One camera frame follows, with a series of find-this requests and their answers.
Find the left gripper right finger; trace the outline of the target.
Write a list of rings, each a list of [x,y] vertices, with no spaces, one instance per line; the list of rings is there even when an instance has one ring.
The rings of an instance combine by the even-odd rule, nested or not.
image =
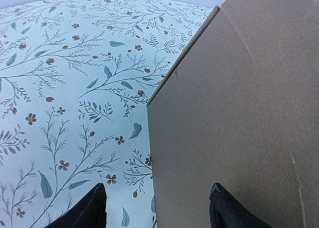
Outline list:
[[[220,183],[210,191],[209,216],[213,228],[268,228],[269,225],[249,212]]]

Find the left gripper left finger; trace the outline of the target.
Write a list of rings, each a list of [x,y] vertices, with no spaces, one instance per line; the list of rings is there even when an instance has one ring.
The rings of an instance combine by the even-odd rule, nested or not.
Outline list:
[[[107,194],[97,183],[72,209],[47,228],[105,228],[107,226]]]

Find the brown cardboard paper box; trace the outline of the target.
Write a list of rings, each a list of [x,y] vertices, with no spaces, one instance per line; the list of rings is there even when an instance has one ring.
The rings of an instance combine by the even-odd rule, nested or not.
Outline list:
[[[319,225],[319,0],[226,0],[148,103],[157,225],[211,228],[220,183],[269,228]]]

